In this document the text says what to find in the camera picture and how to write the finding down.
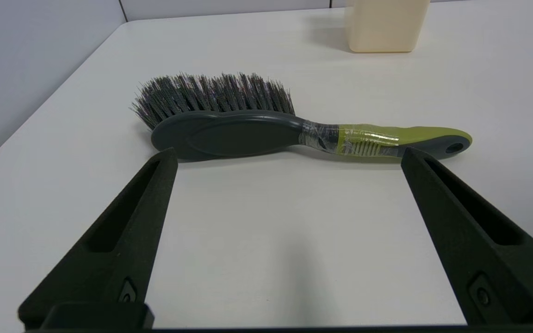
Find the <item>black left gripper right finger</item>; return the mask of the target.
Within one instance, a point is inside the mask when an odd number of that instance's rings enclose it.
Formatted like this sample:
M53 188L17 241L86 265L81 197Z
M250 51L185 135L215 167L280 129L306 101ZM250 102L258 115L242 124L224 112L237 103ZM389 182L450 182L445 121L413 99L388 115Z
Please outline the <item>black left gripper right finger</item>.
M533 237L429 154L402 171L468 324L533 324Z

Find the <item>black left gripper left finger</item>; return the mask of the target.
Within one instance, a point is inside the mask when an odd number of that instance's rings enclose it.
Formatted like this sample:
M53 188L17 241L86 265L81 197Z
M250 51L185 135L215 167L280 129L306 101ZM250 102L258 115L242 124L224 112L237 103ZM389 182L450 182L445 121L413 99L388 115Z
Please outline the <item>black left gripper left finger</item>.
M152 325L145 298L178 162L173 149L136 173L19 306L24 325Z

